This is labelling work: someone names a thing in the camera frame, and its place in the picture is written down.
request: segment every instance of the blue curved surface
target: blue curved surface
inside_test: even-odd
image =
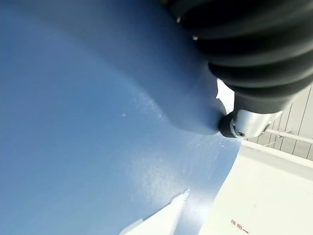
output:
[[[8,0],[1,29],[1,234],[115,235],[188,188],[197,234],[239,143],[158,1]]]

